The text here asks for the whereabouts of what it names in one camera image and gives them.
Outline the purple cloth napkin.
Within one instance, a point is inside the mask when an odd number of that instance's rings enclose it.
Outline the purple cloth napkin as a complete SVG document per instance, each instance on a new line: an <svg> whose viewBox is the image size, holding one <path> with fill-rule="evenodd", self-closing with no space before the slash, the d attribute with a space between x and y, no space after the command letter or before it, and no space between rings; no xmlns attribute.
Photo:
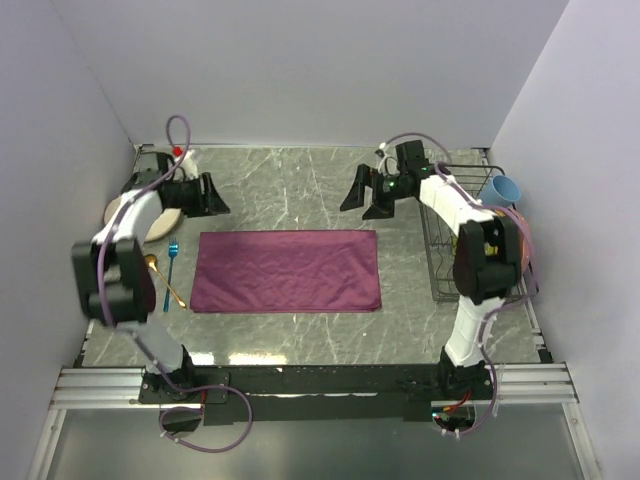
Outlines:
<svg viewBox="0 0 640 480"><path fill-rule="evenodd" d="M204 232L196 313L368 313L382 307L373 230Z"/></svg>

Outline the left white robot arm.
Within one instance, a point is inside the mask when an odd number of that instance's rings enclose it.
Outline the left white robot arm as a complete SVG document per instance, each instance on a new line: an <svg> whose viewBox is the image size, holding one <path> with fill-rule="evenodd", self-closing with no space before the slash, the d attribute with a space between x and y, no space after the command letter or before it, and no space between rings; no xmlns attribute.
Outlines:
<svg viewBox="0 0 640 480"><path fill-rule="evenodd" d="M196 149L155 152L155 166L134 172L111 219L71 249L81 310L89 320L126 335L146 359L143 384L177 402L197 393L186 347L153 320L156 290L142 246L167 210L188 218L229 213L210 173L198 170Z"/></svg>

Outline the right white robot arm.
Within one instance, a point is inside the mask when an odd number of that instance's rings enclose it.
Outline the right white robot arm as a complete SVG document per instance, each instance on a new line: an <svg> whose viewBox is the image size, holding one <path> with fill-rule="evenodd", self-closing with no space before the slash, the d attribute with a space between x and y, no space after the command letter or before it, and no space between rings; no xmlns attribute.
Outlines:
<svg viewBox="0 0 640 480"><path fill-rule="evenodd" d="M459 300L436 385L452 399L481 392L495 381L486 342L522 274L521 226L504 208L474 199L446 165L429 162L421 141L395 150L389 155L387 144L381 144L378 167L358 165L340 209L364 208L365 220L390 219L397 201L414 198L449 227L457 240L452 274Z"/></svg>

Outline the blue metal fork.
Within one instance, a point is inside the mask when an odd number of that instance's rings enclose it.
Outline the blue metal fork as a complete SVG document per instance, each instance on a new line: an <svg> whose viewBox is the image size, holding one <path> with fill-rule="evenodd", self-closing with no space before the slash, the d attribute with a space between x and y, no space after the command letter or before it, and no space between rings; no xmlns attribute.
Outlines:
<svg viewBox="0 0 640 480"><path fill-rule="evenodd" d="M168 244L169 269L168 269L167 281L168 281L169 285L172 285L172 275L173 275L174 261L175 261L175 258L178 255L178 253L179 253L179 242L178 242L176 237L171 237L169 239L169 244ZM172 296L172 294L171 294L170 289L166 288L165 297L164 297L164 304L163 304L163 311L165 313L167 313L169 311L169 308L170 308L170 297L171 296Z"/></svg>

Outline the cream divided ceramic plate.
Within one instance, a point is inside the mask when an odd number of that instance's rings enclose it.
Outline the cream divided ceramic plate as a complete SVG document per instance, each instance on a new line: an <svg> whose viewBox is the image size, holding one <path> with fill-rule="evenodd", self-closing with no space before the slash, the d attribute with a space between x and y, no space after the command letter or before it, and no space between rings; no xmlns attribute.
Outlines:
<svg viewBox="0 0 640 480"><path fill-rule="evenodd" d="M120 206L121 197L113 199L105 208L103 224L106 225ZM179 223L182 212L179 209L165 209L150 227L145 242L154 242L167 236Z"/></svg>

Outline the gold metal spoon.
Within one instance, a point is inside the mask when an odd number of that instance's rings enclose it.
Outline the gold metal spoon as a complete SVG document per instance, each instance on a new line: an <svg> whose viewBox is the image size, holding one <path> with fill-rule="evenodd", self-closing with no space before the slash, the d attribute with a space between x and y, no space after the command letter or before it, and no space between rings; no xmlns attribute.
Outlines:
<svg viewBox="0 0 640 480"><path fill-rule="evenodd" d="M146 254L144 256L145 262L147 264L147 267L149 269L151 269L159 278L160 280L164 283L164 285L166 286L167 291L169 292L169 294L176 300L176 302L178 303L178 305L182 308L182 309L187 309L187 304L186 302L180 297L180 295L175 291L175 289L172 287L171 283L169 282L169 280L160 272L159 268L158 268L158 259L154 254Z"/></svg>

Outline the light blue plastic cup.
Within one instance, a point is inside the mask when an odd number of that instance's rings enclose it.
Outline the light blue plastic cup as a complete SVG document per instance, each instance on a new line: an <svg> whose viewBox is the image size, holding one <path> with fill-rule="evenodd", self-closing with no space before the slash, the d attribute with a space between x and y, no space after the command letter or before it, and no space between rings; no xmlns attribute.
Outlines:
<svg viewBox="0 0 640 480"><path fill-rule="evenodd" d="M478 201L493 210L510 207L520 199L519 186L506 175L492 176L478 195Z"/></svg>

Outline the pink scalloped plate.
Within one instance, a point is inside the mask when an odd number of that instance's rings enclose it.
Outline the pink scalloped plate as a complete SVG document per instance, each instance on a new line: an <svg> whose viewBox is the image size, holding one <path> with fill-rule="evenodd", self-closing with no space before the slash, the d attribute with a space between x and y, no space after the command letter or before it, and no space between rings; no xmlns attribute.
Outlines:
<svg viewBox="0 0 640 480"><path fill-rule="evenodd" d="M528 222L522 214L513 207L500 207L496 210L496 214L510 218L518 228L519 248L520 248L520 272L521 275L529 267L534 250L531 230Z"/></svg>

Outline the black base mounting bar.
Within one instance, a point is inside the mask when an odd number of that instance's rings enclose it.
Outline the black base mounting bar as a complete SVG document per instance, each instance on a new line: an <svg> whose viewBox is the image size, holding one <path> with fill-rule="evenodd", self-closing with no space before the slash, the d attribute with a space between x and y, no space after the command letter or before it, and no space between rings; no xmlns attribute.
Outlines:
<svg viewBox="0 0 640 480"><path fill-rule="evenodd" d="M435 402L488 400L484 365L196 366L179 391L144 374L143 405L202 407L207 426L255 421L400 418L428 422Z"/></svg>

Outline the aluminium frame rail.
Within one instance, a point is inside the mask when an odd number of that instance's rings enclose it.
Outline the aluminium frame rail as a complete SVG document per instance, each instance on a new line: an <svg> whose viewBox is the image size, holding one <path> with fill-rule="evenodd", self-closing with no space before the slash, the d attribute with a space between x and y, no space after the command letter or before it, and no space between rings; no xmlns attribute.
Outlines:
<svg viewBox="0 0 640 480"><path fill-rule="evenodd" d="M497 379L483 371L475 382L440 387L426 364L395 365L248 365L199 366L203 384L235 388L250 399L376 398L397 394L433 404L454 402L469 394L475 402L496 398L501 404L562 404L578 400L563 364L506 364ZM153 388L140 368L79 368L61 371L50 406L58 410L153 408L196 405L197 393Z"/></svg>

